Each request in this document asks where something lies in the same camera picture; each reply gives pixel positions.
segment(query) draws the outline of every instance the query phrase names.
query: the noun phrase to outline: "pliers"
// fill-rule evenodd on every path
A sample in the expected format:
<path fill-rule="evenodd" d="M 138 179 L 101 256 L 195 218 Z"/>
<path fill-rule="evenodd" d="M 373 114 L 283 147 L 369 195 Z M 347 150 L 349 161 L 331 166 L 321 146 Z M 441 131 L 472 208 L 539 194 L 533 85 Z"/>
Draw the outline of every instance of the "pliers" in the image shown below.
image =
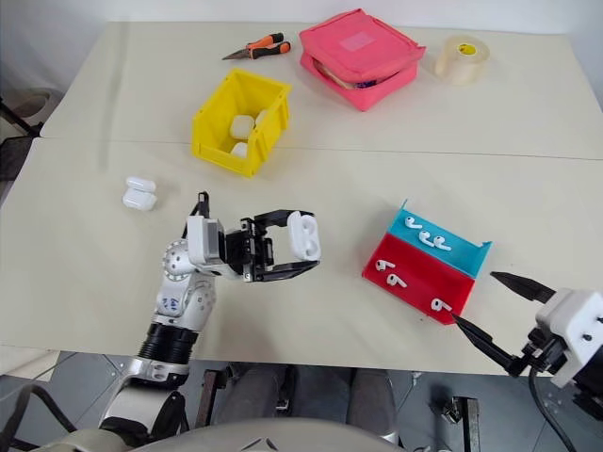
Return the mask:
<path fill-rule="evenodd" d="M 291 50 L 291 43 L 284 39 L 283 33 L 267 35 L 261 40 L 250 42 L 244 49 L 237 50 L 223 59 L 258 59 L 266 55 L 286 54 Z"/>

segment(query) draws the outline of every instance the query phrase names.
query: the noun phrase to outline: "wireless earbud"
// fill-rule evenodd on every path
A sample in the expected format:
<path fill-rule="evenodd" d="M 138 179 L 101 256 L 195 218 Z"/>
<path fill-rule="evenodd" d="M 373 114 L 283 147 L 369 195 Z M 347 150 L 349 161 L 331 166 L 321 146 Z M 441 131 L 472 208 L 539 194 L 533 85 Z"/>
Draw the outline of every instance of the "wireless earbud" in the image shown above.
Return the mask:
<path fill-rule="evenodd" d="M 398 275 L 395 275 L 394 273 L 390 273 L 389 275 L 387 275 L 387 280 L 386 282 L 389 285 L 396 285 L 399 284 L 402 287 L 406 287 L 408 284 L 406 282 L 404 282 L 403 280 L 401 280 Z"/>
<path fill-rule="evenodd" d="M 415 219 L 413 217 L 406 217 L 404 219 L 404 224 L 407 228 L 411 229 L 421 229 L 423 227 L 422 224 L 415 224 Z"/>
<path fill-rule="evenodd" d="M 432 309 L 436 312 L 440 312 L 442 311 L 442 308 L 446 309 L 447 311 L 452 311 L 452 308 L 450 306 L 448 306 L 444 301 L 442 301 L 441 299 L 433 299 L 432 300 Z"/>
<path fill-rule="evenodd" d="M 430 238 L 431 236 L 432 235 L 427 231 L 421 231 L 420 233 L 418 233 L 418 239 L 428 247 L 433 247 L 433 243 L 428 240 L 428 238 Z"/>
<path fill-rule="evenodd" d="M 375 268 L 377 268 L 378 271 L 385 271 L 385 269 L 388 267 L 396 268 L 396 264 L 392 264 L 391 262 L 384 261 L 383 259 L 379 259 L 375 263 Z"/>
<path fill-rule="evenodd" d="M 452 248 L 449 247 L 448 245 L 444 245 L 445 241 L 446 241 L 446 239 L 442 235 L 437 235 L 436 237 L 433 238 L 433 244 L 436 248 L 439 248 L 440 250 L 444 250 L 444 251 L 452 250 Z"/>

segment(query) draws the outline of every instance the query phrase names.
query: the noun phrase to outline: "tape roll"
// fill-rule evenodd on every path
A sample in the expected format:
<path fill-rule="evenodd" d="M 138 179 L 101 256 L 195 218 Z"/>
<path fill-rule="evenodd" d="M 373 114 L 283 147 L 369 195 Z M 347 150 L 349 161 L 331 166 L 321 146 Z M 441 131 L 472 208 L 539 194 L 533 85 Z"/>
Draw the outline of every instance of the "tape roll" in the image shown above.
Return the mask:
<path fill-rule="evenodd" d="M 452 36 L 435 63 L 435 74 L 451 85 L 468 85 L 480 76 L 490 56 L 488 46 L 470 36 Z"/>

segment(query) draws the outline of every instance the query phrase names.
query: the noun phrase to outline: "white table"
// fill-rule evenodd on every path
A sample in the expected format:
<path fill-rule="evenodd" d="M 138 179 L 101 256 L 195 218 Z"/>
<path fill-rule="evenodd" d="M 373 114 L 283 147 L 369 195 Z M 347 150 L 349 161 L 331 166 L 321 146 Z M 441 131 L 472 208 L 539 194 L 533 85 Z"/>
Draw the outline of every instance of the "white table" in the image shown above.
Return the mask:
<path fill-rule="evenodd" d="M 360 273 L 400 203 L 494 247 L 464 311 L 518 352 L 538 304 L 487 276 L 600 286 L 603 162 L 484 155 L 278 149 L 252 180 L 187 144 L 41 138 L 0 215 L 0 343 L 133 354 L 161 282 L 160 259 L 198 190 L 226 228 L 276 208 L 317 214 L 323 259 L 287 282 L 218 280 L 194 357 L 501 373 L 454 326 Z M 152 212 L 121 204 L 124 179 L 157 181 Z M 276 241 L 277 259 L 287 247 Z"/>
<path fill-rule="evenodd" d="M 452 88 L 431 69 L 460 31 L 401 28 L 428 48 L 419 76 L 360 113 L 300 66 L 308 26 L 110 24 L 42 136 L 189 143 L 195 112 L 237 66 L 293 85 L 281 148 L 603 159 L 603 114 L 565 36 L 470 32 L 492 57 L 478 84 Z M 220 60 L 280 30 L 291 54 Z"/>

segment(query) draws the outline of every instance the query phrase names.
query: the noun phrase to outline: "pink pouch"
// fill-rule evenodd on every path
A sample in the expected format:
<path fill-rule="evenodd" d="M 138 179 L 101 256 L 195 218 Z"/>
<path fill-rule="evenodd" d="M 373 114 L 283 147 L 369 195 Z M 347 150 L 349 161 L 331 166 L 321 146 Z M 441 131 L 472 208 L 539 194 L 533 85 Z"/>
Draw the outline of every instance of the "pink pouch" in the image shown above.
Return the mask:
<path fill-rule="evenodd" d="M 362 111 L 414 80 L 425 53 L 361 9 L 308 28 L 300 39 L 302 66 Z"/>

